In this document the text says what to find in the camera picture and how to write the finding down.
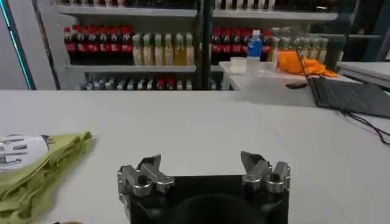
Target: green towel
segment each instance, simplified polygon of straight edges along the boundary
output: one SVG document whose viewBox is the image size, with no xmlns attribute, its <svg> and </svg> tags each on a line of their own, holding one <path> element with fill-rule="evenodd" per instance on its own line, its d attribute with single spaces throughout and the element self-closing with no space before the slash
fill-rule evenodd
<svg viewBox="0 0 390 224">
<path fill-rule="evenodd" d="M 11 172 L 0 173 L 0 223 L 29 223 L 51 205 L 62 175 L 90 149 L 90 132 L 50 136 L 41 159 Z"/>
</svg>

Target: white tabletop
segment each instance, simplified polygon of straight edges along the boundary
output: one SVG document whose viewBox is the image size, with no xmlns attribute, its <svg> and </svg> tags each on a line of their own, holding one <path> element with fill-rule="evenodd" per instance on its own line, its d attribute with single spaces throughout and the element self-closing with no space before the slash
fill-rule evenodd
<svg viewBox="0 0 390 224">
<path fill-rule="evenodd" d="M 289 163 L 290 223 L 390 219 L 390 149 L 332 111 L 253 103 L 241 92 L 0 93 L 7 102 L 0 135 L 94 134 L 93 150 L 63 177 L 36 223 L 127 223 L 117 193 L 121 165 L 161 153 L 168 175 L 241 174 L 240 150 Z M 390 130 L 389 121 L 370 120 Z"/>
</svg>

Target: black cable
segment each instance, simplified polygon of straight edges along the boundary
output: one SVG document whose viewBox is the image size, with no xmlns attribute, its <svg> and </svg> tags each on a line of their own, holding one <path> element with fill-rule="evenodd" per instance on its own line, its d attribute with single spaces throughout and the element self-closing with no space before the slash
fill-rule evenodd
<svg viewBox="0 0 390 224">
<path fill-rule="evenodd" d="M 384 145 L 390 145 L 390 142 L 389 141 L 386 141 L 385 140 L 385 137 L 384 136 L 389 136 L 390 137 L 390 133 L 380 129 L 380 128 L 377 128 L 376 126 L 374 126 L 373 124 L 371 124 L 369 121 L 367 121 L 366 119 L 362 118 L 362 117 L 359 117 L 351 112 L 346 112 L 346 111 L 340 111 L 342 113 L 342 115 L 344 115 L 345 117 L 350 117 L 352 119 L 354 119 L 355 121 L 358 121 L 364 125 L 367 125 L 368 127 L 372 128 L 379 136 L 380 138 L 380 141 L 384 144 Z"/>
</svg>

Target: white shelf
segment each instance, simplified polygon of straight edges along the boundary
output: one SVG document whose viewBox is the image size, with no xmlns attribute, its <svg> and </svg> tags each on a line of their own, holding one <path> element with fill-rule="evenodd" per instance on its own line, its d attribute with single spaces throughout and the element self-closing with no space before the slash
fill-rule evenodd
<svg viewBox="0 0 390 224">
<path fill-rule="evenodd" d="M 214 18 L 252 18 L 252 19 L 284 19 L 332 21 L 337 18 L 350 19 L 350 15 L 338 13 L 283 12 L 270 10 L 214 10 Z"/>
<path fill-rule="evenodd" d="M 195 66 L 67 65 L 82 72 L 195 72 Z"/>
<path fill-rule="evenodd" d="M 195 17 L 196 10 L 192 9 L 149 9 L 126 7 L 101 7 L 101 6 L 74 6 L 53 5 L 56 12 L 71 16 L 83 15 L 119 15 L 119 16 L 170 16 L 170 17 Z"/>
</svg>

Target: orange cloth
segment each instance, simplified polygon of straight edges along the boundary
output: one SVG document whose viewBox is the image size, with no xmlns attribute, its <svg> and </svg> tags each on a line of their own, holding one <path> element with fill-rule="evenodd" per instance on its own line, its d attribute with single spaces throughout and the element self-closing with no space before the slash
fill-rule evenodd
<svg viewBox="0 0 390 224">
<path fill-rule="evenodd" d="M 303 64 L 305 65 L 309 75 L 324 75 L 327 77 L 337 76 L 336 73 L 326 70 L 325 65 L 315 59 L 303 58 Z M 278 52 L 278 68 L 283 72 L 304 75 L 302 65 L 299 62 L 296 51 Z"/>
</svg>

